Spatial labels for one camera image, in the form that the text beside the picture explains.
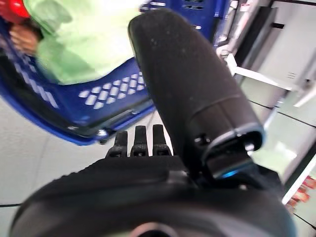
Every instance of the plastic shopping basket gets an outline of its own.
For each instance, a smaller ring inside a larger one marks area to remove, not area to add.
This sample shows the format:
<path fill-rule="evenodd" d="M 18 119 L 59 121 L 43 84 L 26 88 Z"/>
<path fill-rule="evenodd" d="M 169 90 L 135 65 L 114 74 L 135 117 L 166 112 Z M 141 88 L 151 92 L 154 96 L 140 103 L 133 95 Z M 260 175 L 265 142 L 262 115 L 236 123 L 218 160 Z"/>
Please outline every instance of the plastic shopping basket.
<path fill-rule="evenodd" d="M 141 11 L 169 7 L 211 39 L 228 0 L 151 1 Z M 155 108 L 134 58 L 107 76 L 75 85 L 49 83 L 35 59 L 13 47 L 7 22 L 0 18 L 0 94 L 16 111 L 42 129 L 78 145 L 106 140 Z"/>

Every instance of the person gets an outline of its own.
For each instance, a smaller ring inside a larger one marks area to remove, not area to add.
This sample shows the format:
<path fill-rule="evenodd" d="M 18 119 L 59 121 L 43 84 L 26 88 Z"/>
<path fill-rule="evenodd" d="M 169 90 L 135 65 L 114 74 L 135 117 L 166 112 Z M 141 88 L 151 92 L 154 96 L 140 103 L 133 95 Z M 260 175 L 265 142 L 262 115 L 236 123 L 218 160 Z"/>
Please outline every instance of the person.
<path fill-rule="evenodd" d="M 16 49 L 50 82 L 100 79 L 133 57 L 127 27 L 145 0 L 24 0 L 31 22 L 13 24 Z"/>

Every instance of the light green shirt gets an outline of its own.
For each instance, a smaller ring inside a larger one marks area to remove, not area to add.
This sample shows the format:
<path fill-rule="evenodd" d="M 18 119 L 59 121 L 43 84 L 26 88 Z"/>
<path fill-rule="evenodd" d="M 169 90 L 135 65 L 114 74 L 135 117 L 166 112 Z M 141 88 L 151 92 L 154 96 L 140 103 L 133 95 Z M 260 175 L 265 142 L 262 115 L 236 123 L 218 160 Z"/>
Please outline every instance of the light green shirt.
<path fill-rule="evenodd" d="M 44 39 L 36 57 L 59 84 L 104 77 L 133 57 L 129 21 L 144 0 L 24 0 Z"/>

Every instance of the blue light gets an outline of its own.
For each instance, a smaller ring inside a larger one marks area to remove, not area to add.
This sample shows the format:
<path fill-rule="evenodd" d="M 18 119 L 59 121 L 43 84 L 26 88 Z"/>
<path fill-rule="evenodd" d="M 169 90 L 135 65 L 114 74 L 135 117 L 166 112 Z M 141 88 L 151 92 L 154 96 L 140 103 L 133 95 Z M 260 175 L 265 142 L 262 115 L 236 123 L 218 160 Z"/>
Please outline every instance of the blue light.
<path fill-rule="evenodd" d="M 228 173 L 226 173 L 226 174 L 224 174 L 223 176 L 222 176 L 222 178 L 228 178 L 228 177 L 231 177 L 231 176 L 233 176 L 234 174 L 237 174 L 238 173 L 238 170 L 234 170 L 234 171 L 231 171 L 231 172 L 228 172 Z"/>

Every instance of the hand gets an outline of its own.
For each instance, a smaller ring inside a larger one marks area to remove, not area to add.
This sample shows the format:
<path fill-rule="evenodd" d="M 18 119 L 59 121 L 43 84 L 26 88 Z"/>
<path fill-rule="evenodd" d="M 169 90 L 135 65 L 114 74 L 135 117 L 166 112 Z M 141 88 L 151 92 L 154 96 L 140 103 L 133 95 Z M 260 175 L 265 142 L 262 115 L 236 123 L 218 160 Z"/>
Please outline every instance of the hand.
<path fill-rule="evenodd" d="M 35 55 L 40 36 L 32 27 L 13 25 L 10 35 L 17 50 L 30 56 Z"/>

